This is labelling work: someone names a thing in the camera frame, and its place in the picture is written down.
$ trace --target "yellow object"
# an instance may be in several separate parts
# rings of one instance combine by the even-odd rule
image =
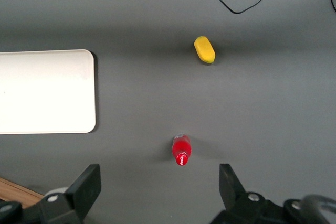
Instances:
[[[209,64],[215,61],[216,54],[207,37],[205,36],[198,37],[194,42],[194,46],[196,48],[196,52],[199,58],[202,61]]]

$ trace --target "red bottle cap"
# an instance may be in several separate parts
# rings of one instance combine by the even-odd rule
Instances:
[[[176,162],[178,165],[186,165],[188,163],[188,156],[187,154],[185,154],[184,152],[180,152],[178,153],[178,155],[176,156]]]

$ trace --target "screw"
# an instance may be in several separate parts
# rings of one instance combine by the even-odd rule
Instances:
[[[300,202],[293,201],[292,202],[292,207],[295,208],[296,210],[300,210]]]
[[[12,205],[6,205],[6,206],[3,206],[2,208],[0,208],[0,212],[5,212],[5,211],[8,211],[8,210],[11,210],[13,208]]]
[[[48,199],[47,199],[47,201],[48,202],[54,202],[54,201],[56,201],[58,199],[58,195],[53,195],[53,196],[50,196]]]
[[[256,194],[249,194],[248,198],[252,201],[259,201],[260,200],[259,196],[256,195]]]

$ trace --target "wooden surface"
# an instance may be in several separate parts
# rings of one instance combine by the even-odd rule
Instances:
[[[0,199],[4,201],[18,201],[22,203],[23,208],[27,208],[42,198],[41,194],[0,178]]]

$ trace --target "red bottle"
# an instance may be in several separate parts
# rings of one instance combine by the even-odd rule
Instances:
[[[174,138],[172,154],[178,165],[186,165],[191,156],[191,144],[187,135],[179,134]]]

